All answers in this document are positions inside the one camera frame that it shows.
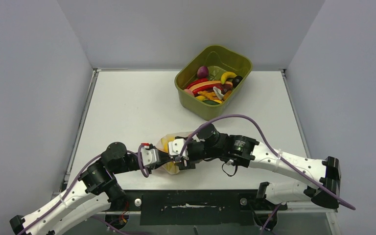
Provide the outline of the clear zip top bag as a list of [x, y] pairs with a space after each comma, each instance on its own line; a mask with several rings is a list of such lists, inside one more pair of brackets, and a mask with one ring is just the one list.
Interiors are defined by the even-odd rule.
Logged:
[[[174, 154], [175, 152], [173, 151], [173, 148], [171, 147], [171, 142], [177, 139], [177, 137], [182, 137], [186, 138], [191, 134], [191, 132], [178, 132], [178, 133], [171, 133], [171, 134], [166, 134], [163, 136], [156, 144], [156, 147], [165, 153], [169, 153], [171, 150], [171, 154]], [[179, 167], [171, 160], [168, 163], [165, 163], [160, 167], [161, 170], [166, 171], [170, 175], [176, 175], [180, 172]]]

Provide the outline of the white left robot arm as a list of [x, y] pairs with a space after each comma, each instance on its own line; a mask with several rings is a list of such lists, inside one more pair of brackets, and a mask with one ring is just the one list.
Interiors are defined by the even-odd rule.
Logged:
[[151, 170], [183, 153], [170, 143], [167, 151], [142, 143], [136, 153], [121, 142], [108, 145], [106, 150], [86, 163], [71, 185], [50, 202], [28, 215], [16, 215], [10, 226], [16, 235], [61, 235], [87, 218], [124, 204], [126, 193], [115, 175], [141, 170], [148, 176]]

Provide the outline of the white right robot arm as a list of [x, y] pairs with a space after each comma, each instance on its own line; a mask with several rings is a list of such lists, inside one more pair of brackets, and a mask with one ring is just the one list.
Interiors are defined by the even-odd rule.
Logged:
[[292, 201], [337, 209], [341, 183], [337, 158], [309, 159], [269, 147], [246, 136], [228, 135], [217, 131], [213, 124], [200, 130], [197, 140], [176, 137], [168, 143], [168, 153], [179, 169], [191, 168], [198, 161], [219, 159], [245, 168], [264, 169], [292, 179], [291, 182], [260, 183], [256, 203], [262, 209]]

